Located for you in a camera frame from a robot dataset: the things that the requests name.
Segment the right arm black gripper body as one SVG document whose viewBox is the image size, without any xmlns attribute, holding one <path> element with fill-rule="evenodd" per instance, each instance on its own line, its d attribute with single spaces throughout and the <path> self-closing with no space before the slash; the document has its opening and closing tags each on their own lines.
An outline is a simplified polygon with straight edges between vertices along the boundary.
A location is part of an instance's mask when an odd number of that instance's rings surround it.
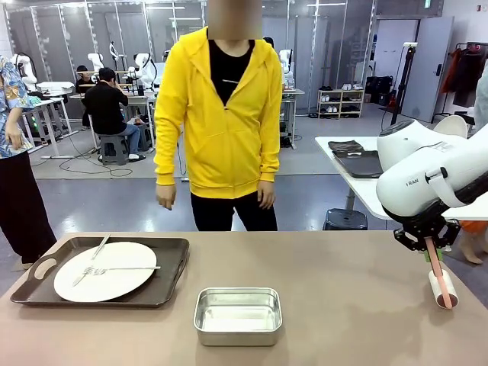
<svg viewBox="0 0 488 366">
<path fill-rule="evenodd" d="M 425 222 L 412 222 L 407 224 L 407 232 L 417 239 L 435 237 L 445 228 L 445 220 L 431 220 Z"/>
</svg>

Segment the person's left hand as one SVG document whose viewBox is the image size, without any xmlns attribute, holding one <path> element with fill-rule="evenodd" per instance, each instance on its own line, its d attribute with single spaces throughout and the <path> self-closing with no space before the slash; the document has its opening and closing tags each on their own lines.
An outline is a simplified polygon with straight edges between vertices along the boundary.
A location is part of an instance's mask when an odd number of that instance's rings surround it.
<svg viewBox="0 0 488 366">
<path fill-rule="evenodd" d="M 271 181 L 260 181 L 257 193 L 260 208 L 270 209 L 275 202 L 275 184 Z"/>
</svg>

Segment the person's right hand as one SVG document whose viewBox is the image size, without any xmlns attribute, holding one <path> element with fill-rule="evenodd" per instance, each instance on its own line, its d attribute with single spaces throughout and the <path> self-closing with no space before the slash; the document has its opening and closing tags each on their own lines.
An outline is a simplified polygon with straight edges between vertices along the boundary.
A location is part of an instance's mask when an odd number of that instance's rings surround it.
<svg viewBox="0 0 488 366">
<path fill-rule="evenodd" d="M 156 199 L 158 204 L 166 210 L 172 210 L 175 204 L 176 186 L 175 185 L 157 185 Z"/>
</svg>

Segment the bystander bare hand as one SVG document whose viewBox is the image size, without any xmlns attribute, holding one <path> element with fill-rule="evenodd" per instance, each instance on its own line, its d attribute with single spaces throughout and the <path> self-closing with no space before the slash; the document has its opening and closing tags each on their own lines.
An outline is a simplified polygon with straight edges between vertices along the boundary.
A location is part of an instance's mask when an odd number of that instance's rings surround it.
<svg viewBox="0 0 488 366">
<path fill-rule="evenodd" d="M 8 121 L 5 125 L 5 138 L 12 149 L 19 150 L 23 145 L 23 133 L 16 121 Z"/>
</svg>

